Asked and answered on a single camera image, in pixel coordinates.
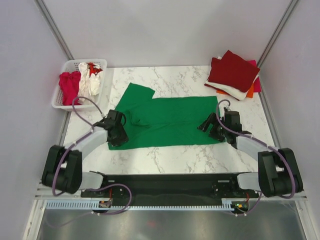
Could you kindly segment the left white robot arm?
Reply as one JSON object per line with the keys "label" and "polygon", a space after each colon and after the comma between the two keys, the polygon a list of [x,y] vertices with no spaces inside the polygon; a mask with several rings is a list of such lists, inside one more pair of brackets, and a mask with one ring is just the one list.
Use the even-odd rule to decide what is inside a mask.
{"label": "left white robot arm", "polygon": [[105,117],[94,123],[89,132],[66,145],[50,147],[41,177],[41,183],[51,187],[57,197],[63,193],[74,194],[83,182],[83,160],[104,143],[121,146],[129,137],[124,129],[123,114]]}

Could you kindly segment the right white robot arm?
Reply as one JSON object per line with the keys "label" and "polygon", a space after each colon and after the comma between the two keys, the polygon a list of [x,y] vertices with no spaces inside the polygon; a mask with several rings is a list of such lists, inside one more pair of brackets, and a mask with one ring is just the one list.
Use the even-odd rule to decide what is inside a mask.
{"label": "right white robot arm", "polygon": [[288,198],[303,191],[303,181],[293,150],[267,145],[253,137],[251,132],[244,131],[239,112],[226,111],[221,118],[212,112],[197,129],[206,132],[209,126],[212,126],[209,137],[221,143],[225,141],[257,161],[257,172],[240,173],[229,184],[233,196],[240,197],[247,190],[253,190],[268,198]]}

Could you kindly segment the green t-shirt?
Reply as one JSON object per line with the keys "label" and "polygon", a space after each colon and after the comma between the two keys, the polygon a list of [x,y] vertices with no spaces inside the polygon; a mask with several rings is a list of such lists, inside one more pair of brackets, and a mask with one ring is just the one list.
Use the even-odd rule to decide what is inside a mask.
{"label": "green t-shirt", "polygon": [[116,106],[126,117],[128,142],[111,151],[217,144],[198,129],[215,112],[216,96],[154,97],[149,87],[130,83]]}

